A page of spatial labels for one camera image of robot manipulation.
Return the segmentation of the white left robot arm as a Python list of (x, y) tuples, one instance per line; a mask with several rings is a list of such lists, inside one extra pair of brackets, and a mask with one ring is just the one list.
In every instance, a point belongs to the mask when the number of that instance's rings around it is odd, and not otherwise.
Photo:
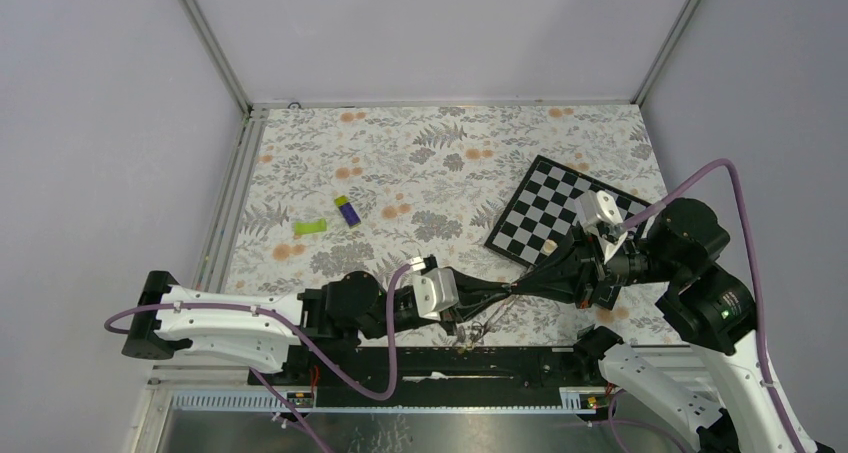
[(356, 347), (431, 324), (452, 329), (491, 304), (511, 286), (438, 266), (434, 257), (409, 260), (387, 286), (354, 271), (297, 294), (248, 298), (192, 290), (163, 270), (148, 273), (136, 307), (107, 320), (124, 338), (122, 354), (169, 360), (176, 353), (205, 355), (275, 373), (296, 384), (309, 374), (310, 358), (296, 347)]

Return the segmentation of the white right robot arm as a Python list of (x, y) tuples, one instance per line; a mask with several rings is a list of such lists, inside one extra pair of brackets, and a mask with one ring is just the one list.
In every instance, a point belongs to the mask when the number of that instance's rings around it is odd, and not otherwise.
[(698, 452), (818, 451), (772, 371), (756, 298), (717, 262), (729, 235), (715, 213), (701, 201), (677, 198), (660, 209), (646, 237), (633, 240), (605, 193), (581, 201), (585, 220), (510, 292), (587, 307), (620, 287), (665, 284), (657, 308), (700, 357), (719, 398), (677, 383), (601, 326), (574, 346), (577, 378), (623, 389)]

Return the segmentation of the black white chessboard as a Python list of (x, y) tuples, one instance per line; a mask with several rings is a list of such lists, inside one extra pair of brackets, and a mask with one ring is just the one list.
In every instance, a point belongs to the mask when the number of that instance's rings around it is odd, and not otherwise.
[(578, 223), (578, 198), (605, 191), (628, 219), (649, 202), (584, 173), (536, 156), (519, 186), (495, 221), (484, 246), (524, 267), (537, 265), (548, 240), (558, 242)]

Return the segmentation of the purple yellow marker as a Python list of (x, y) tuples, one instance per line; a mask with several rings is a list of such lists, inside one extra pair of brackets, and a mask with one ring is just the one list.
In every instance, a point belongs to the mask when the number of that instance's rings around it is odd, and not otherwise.
[(361, 223), (361, 218), (346, 196), (339, 196), (334, 203), (348, 227), (353, 228)]

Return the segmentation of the green marker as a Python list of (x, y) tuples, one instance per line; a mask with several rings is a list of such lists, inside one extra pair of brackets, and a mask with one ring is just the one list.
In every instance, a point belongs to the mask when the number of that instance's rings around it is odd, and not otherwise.
[(295, 235), (310, 235), (322, 233), (327, 230), (327, 221), (323, 218), (312, 222), (295, 222), (293, 231)]

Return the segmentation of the black front rail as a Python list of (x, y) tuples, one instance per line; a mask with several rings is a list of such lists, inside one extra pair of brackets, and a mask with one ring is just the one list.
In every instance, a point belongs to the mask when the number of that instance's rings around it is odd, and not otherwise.
[[(376, 389), (386, 384), (389, 364), (386, 347), (331, 350), (331, 362), (356, 382)], [(553, 384), (600, 386), (597, 359), (582, 351), (555, 347), (399, 347), (398, 378), (440, 373), (465, 379), (509, 379), (531, 386)], [(305, 347), (289, 350), (277, 373), (263, 375), (275, 386), (337, 386), (343, 381)]]

